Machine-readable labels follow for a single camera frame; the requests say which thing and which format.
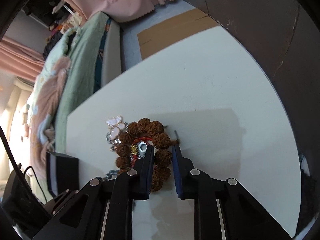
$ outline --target white table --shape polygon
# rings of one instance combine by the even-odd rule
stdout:
[[[300,209],[297,148],[288,118],[255,60],[222,27],[147,58],[68,118],[67,154],[80,160],[80,186],[115,169],[106,119],[147,117],[168,125],[181,150],[211,177],[233,177],[293,236]],[[179,200],[173,176],[139,201],[133,239],[193,239],[193,202]]]

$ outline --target flower charm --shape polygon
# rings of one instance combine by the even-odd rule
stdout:
[[[114,145],[117,144],[115,140],[121,132],[125,132],[128,128],[128,124],[123,122],[123,117],[121,115],[117,115],[117,117],[110,118],[106,121],[109,126],[110,131],[106,135],[106,139],[108,143],[112,144],[110,150],[114,150]]]

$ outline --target black cable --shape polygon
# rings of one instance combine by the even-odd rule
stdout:
[[[28,166],[28,167],[26,168],[26,170],[25,170],[25,171],[24,171],[24,173],[23,173],[23,177],[25,177],[25,176],[26,176],[26,173],[27,173],[27,171],[28,171],[29,169],[32,169],[33,174],[35,175],[36,180],[37,180],[37,183],[38,183],[38,185],[39,185],[39,187],[40,187],[40,189],[41,189],[41,191],[42,191],[42,194],[43,194],[43,196],[44,196],[45,202],[47,203],[47,202],[48,202],[48,201],[47,201],[47,198],[45,197],[44,191],[42,190],[42,187],[40,186],[40,183],[39,183],[39,181],[38,181],[38,178],[37,178],[36,172],[35,172],[35,170],[33,169],[33,167],[32,167],[32,166]]]
[[[8,143],[8,141],[7,141],[7,138],[5,137],[5,134],[4,134],[1,126],[0,126],[0,138],[1,138],[1,140],[2,140],[2,143],[3,143],[3,145],[4,145],[4,149],[5,149],[6,152],[7,152],[7,155],[8,155],[8,157],[9,157],[9,160],[10,160],[10,162],[11,162],[11,164],[12,164],[12,167],[13,167],[14,171],[15,171],[16,174],[17,174],[17,177],[18,177],[18,179],[19,179],[22,187],[25,189],[26,193],[29,195],[29,198],[30,198],[30,199],[34,199],[34,200],[35,200],[35,204],[36,204],[36,205],[39,205],[39,208],[42,209],[42,208],[43,208],[42,205],[36,200],[36,197],[33,195],[32,190],[31,190],[29,184],[27,183],[27,181],[26,181],[26,179],[24,178],[21,170],[18,168],[18,166],[17,166],[17,164],[16,164],[16,161],[14,160],[14,157],[13,157],[12,152],[11,152],[10,147],[9,147],[9,143]],[[49,219],[51,219],[51,215],[50,215],[48,212],[46,212],[45,214],[46,214],[46,216],[47,216]]]

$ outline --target green blanket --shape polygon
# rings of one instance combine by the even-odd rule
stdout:
[[[95,64],[107,20],[108,16],[102,12],[92,16],[82,27],[80,39],[68,53],[71,67],[55,120],[55,151],[58,153],[66,153],[69,114],[93,94]]]

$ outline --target brown cardboard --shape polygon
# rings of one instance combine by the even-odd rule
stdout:
[[[138,33],[141,58],[145,59],[177,41],[217,25],[216,21],[199,9],[160,22]]]

